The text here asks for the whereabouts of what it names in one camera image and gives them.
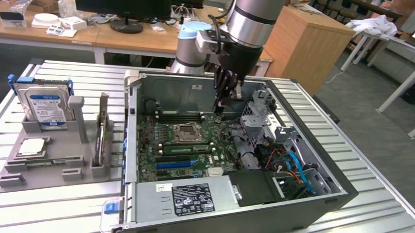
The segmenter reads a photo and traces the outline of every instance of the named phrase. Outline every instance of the slotted metal table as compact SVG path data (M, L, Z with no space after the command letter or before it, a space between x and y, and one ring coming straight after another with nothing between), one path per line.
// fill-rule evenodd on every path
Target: slotted metal table
M95 120L99 96L109 94L109 119L115 121L111 180L20 192L0 193L0 232L100 232L104 201L119 197L124 130L124 72L120 67L44 61L29 64L21 76L73 81L75 95L85 97L84 119ZM339 168L359 191L341 210L325 214L307 229L311 232L415 232L415 210L362 154L339 127L297 83L272 79L297 115L311 129ZM276 111L289 125L281 110ZM0 104L0 168L21 130L23 108L12 91ZM105 219L117 224L117 215Z

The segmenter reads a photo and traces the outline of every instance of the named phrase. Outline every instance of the wooden cabinet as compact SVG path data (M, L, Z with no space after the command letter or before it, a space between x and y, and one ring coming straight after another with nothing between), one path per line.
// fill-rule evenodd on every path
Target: wooden cabinet
M273 58L265 77L296 79L315 95L354 34L328 16L283 7L264 47Z

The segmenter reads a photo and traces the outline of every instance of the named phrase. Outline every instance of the hard drive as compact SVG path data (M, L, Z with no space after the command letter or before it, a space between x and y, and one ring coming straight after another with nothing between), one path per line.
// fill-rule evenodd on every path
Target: hard drive
M67 129L67 121L75 120L68 106L72 81L36 80L20 77L9 80L19 97L27 121L37 121L43 130Z

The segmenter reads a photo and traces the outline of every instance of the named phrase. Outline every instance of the power supply label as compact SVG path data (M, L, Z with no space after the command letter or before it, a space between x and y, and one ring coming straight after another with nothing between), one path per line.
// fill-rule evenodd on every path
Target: power supply label
M215 211L208 184L172 187L175 214L193 215Z
M60 97L56 95L31 95L33 113L43 125L59 126L67 121L64 110L60 108Z

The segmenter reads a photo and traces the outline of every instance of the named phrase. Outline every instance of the motherboard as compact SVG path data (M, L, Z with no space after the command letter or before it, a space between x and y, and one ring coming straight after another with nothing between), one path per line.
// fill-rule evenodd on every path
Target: motherboard
M239 160L227 123L216 114L155 115L139 121L139 181L223 175Z

